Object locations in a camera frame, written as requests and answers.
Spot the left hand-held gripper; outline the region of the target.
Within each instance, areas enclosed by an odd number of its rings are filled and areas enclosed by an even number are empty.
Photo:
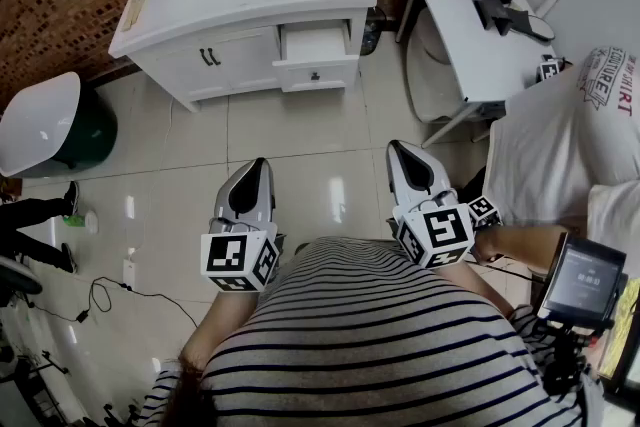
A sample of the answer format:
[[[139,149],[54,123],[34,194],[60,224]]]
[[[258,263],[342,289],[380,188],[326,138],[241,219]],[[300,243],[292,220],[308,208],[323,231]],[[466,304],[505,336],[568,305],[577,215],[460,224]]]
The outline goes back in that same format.
[[[265,289],[280,256],[274,210],[273,173],[263,157],[241,166],[221,186],[200,247],[201,275],[219,292]]]

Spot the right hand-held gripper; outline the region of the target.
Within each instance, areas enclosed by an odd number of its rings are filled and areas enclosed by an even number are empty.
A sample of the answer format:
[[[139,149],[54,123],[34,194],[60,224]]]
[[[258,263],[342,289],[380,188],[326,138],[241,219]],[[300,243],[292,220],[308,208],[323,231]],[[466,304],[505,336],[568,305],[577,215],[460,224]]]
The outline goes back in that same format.
[[[423,268],[463,261],[478,231],[502,223],[487,197],[461,202],[443,164],[419,146],[390,141],[387,175],[395,201],[387,223],[408,258]]]

